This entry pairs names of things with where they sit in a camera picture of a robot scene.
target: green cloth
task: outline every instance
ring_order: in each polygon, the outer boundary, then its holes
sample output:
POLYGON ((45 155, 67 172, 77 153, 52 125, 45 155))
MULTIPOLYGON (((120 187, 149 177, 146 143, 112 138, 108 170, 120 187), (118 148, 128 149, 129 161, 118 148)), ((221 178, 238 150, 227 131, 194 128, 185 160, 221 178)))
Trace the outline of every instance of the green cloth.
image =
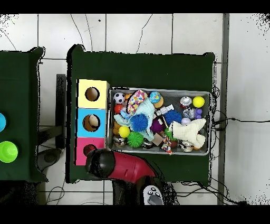
MULTIPOLYGON (((67 86, 71 84, 71 126, 67 131, 75 130, 77 79, 105 80, 111 87, 211 92, 214 58, 213 53, 156 55, 84 52, 81 45, 74 45, 67 54, 67 86)), ((75 133, 70 134, 71 150, 67 160, 70 170, 67 170, 67 178, 71 182, 77 179, 96 180, 93 175, 87 174, 84 166, 73 165, 75 133)), ((156 164, 166 181, 200 181, 204 185, 208 183, 209 155, 132 155, 145 158, 153 167, 156 164)))
POLYGON ((10 141, 18 147, 12 163, 0 161, 0 180, 46 181, 36 168, 38 131, 37 65, 44 52, 0 51, 0 113, 7 119, 0 132, 0 142, 10 141))

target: blue ball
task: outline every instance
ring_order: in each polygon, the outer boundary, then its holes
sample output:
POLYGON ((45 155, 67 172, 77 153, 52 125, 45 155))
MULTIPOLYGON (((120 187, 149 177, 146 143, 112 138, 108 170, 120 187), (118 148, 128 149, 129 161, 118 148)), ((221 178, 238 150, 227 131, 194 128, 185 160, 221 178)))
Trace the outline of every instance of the blue ball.
POLYGON ((165 121, 167 125, 170 125, 172 122, 181 123, 182 116, 175 110, 169 110, 166 114, 164 114, 165 121))
POLYGON ((130 118, 131 129, 134 132, 142 132, 148 126, 147 117, 144 114, 137 114, 130 118))

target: tennis ball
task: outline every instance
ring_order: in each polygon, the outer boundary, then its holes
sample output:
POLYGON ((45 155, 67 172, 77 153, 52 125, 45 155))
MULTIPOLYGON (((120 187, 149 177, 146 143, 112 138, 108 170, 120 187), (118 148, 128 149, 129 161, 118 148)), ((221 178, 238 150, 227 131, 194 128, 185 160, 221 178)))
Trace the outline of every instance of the tennis ball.
POLYGON ((127 126, 122 126, 122 127, 119 128, 119 135, 122 138, 128 137, 129 134, 130 134, 130 129, 127 126))
POLYGON ((205 100, 203 97, 197 96, 193 98, 192 103, 195 107, 200 108, 205 104, 205 100))

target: white tile floor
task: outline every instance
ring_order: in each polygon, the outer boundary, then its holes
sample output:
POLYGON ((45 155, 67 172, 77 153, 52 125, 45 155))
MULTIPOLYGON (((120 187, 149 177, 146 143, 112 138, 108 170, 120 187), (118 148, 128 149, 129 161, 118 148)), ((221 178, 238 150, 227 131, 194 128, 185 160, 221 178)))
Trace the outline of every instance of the white tile floor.
MULTIPOLYGON (((138 53, 156 54, 213 52, 216 61, 221 62, 222 13, 174 14, 173 26, 171 14, 153 14, 152 16, 151 14, 107 14, 107 28, 105 28, 105 14, 87 14, 86 16, 88 24, 85 14, 72 14, 81 37, 70 14, 19 14, 10 16, 7 21, 0 16, 0 50, 14 51, 15 47, 19 51, 28 51, 35 46, 46 48, 43 64, 40 64, 41 125, 55 124, 56 74, 66 74, 65 58, 73 44, 83 42, 87 51, 93 49, 93 51, 107 50, 123 53, 138 51, 138 53)), ((220 86, 220 70, 221 66, 218 64, 218 87, 220 86)), ((53 139, 44 145, 53 147, 53 139)), ((218 155, 218 142, 214 147, 214 155, 218 155)), ((218 159, 213 161, 212 166, 212 176, 215 179, 217 179, 217 168, 218 159)), ((46 203, 49 191, 55 186, 63 185, 64 172, 65 152, 55 165, 45 171, 49 182, 40 185, 40 204, 46 203)), ((186 195, 198 188, 197 186, 183 186, 180 183, 173 185, 179 195, 186 195)), ((212 181, 211 185, 217 188, 216 181, 212 181)), ((86 202, 90 202, 86 205, 112 204, 110 181, 105 181, 104 186, 103 181, 65 183, 64 189, 65 195, 58 204, 83 204, 86 202)), ((50 194, 50 200, 58 199, 60 194, 61 189, 54 189, 50 194)), ((205 190, 197 191, 185 198, 178 197, 178 200, 180 204, 217 204, 217 198, 212 193, 205 193, 205 190)))

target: green bowl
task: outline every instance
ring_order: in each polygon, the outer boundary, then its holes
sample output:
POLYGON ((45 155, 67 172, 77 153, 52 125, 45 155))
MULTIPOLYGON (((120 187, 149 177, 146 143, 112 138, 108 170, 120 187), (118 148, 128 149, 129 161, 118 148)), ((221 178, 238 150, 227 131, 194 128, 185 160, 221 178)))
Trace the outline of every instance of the green bowl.
POLYGON ((18 148, 14 143, 8 141, 0 143, 0 161, 11 163, 17 158, 17 156, 18 148))

